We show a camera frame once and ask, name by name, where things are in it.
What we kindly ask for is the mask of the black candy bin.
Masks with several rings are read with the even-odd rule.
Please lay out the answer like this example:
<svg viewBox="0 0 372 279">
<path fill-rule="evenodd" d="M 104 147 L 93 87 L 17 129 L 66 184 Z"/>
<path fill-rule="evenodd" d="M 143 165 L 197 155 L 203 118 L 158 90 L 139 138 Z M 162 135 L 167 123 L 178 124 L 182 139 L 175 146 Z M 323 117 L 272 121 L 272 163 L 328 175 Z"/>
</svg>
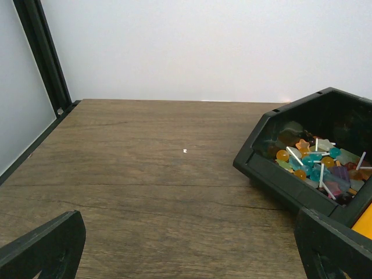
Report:
<svg viewBox="0 0 372 279">
<path fill-rule="evenodd" d="M 327 88 L 267 112 L 233 165 L 294 212 L 355 228 L 371 208 L 371 100 Z"/>
</svg>

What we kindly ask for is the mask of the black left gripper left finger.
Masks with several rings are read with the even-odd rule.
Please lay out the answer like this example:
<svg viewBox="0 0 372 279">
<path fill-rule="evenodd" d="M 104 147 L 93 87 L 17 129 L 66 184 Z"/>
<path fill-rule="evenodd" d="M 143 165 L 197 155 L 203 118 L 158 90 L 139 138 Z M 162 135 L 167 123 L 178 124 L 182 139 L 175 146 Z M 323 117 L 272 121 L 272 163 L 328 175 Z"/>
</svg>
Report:
<svg viewBox="0 0 372 279">
<path fill-rule="evenodd" d="M 1 247 L 1 278 L 74 278 L 86 240 L 79 211 L 68 211 Z"/>
</svg>

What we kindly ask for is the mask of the orange candy bin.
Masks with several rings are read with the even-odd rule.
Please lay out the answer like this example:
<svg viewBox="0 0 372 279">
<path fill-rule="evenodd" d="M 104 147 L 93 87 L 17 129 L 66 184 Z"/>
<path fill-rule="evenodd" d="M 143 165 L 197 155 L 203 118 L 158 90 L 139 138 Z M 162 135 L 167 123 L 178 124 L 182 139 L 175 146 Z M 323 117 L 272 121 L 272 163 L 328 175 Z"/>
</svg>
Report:
<svg viewBox="0 0 372 279">
<path fill-rule="evenodd" d="M 372 239 L 372 203 L 366 208 L 352 227 L 353 231 Z"/>
</svg>

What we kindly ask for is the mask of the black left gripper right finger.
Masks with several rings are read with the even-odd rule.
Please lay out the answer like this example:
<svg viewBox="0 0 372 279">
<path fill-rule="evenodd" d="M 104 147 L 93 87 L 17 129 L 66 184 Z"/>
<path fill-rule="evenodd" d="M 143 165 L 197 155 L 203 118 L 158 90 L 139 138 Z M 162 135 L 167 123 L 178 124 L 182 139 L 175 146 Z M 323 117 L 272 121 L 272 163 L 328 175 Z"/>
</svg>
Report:
<svg viewBox="0 0 372 279">
<path fill-rule="evenodd" d="M 294 236 L 307 278 L 371 278 L 371 239 L 307 208 Z"/>
</svg>

